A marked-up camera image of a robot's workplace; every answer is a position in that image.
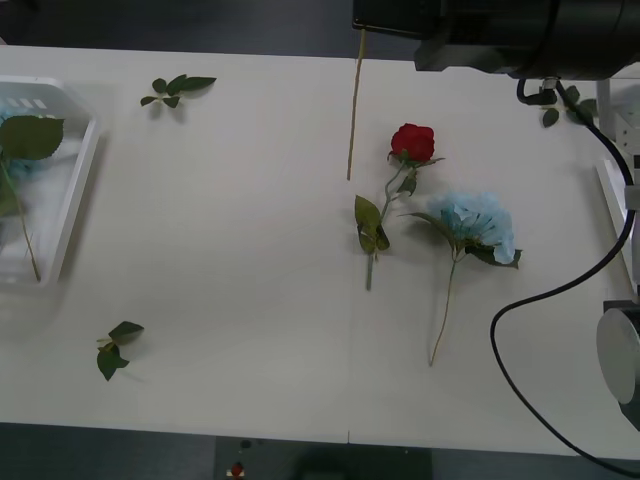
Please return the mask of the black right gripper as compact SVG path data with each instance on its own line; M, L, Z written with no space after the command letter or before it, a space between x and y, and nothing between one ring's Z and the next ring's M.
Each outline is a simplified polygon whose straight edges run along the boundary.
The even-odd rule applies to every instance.
M421 38L418 71L469 67L512 73L523 67L544 35L542 1L354 0L357 30Z

